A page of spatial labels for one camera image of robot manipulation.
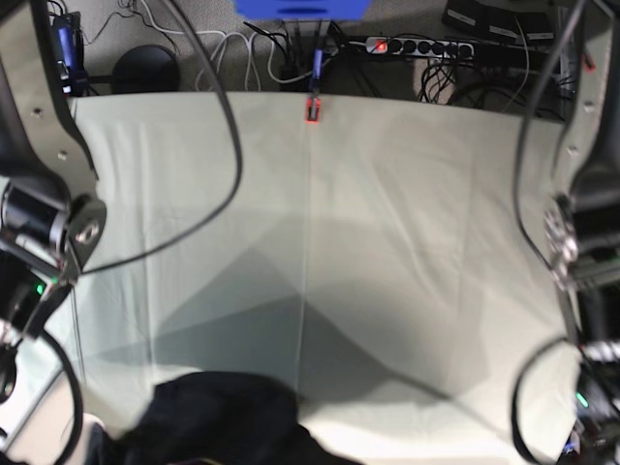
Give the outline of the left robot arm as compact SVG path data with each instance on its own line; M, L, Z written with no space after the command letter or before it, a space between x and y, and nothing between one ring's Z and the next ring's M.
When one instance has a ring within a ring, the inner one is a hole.
M571 39L580 70L573 114L558 141L553 178L557 187L544 214L549 252L544 254L523 224L520 179L535 112ZM565 26L543 61L519 128L511 182L517 229L552 278L565 332L524 363L511 394L511 439L528 464L531 451L519 425L521 386L528 372L555 347L579 353L574 388L576 419L570 451L557 464L619 461L619 4L575 1Z

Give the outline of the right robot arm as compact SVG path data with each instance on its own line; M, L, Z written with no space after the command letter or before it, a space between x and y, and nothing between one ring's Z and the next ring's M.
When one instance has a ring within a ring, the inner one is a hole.
M47 331L49 318L88 274L107 220L98 173L62 89L47 6L1 5L1 328L42 339L69 382L74 419L58 456L66 463L83 427L75 370Z

